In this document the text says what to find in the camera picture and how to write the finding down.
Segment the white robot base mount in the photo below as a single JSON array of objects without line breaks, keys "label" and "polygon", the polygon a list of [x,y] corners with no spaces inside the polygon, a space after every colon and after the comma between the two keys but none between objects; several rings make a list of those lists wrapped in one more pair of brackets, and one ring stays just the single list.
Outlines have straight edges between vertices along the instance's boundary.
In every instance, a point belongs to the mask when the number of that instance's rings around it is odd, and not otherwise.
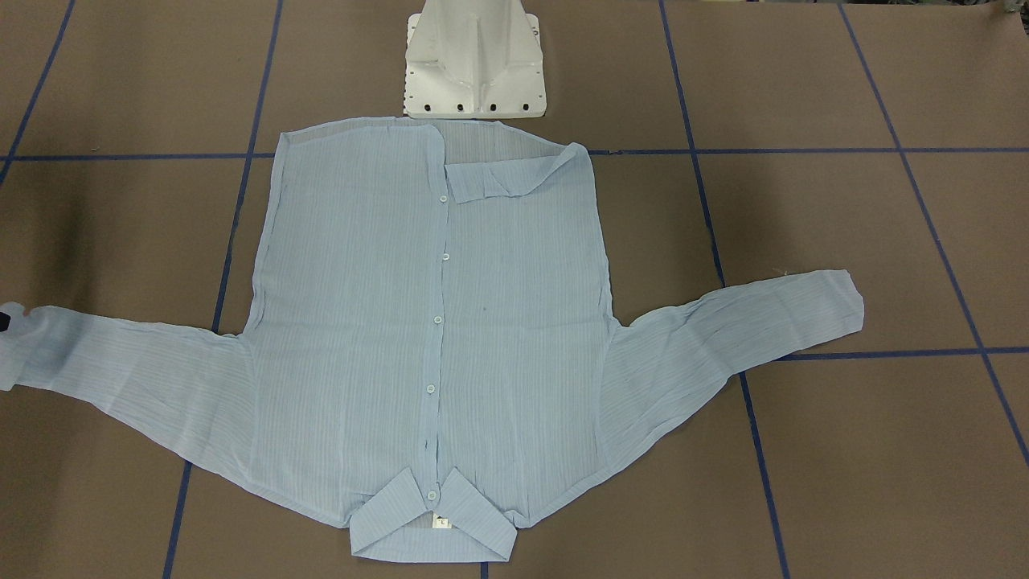
[{"label": "white robot base mount", "polygon": [[521,1],[427,1],[409,15],[404,115],[543,117],[547,89],[535,14]]}]

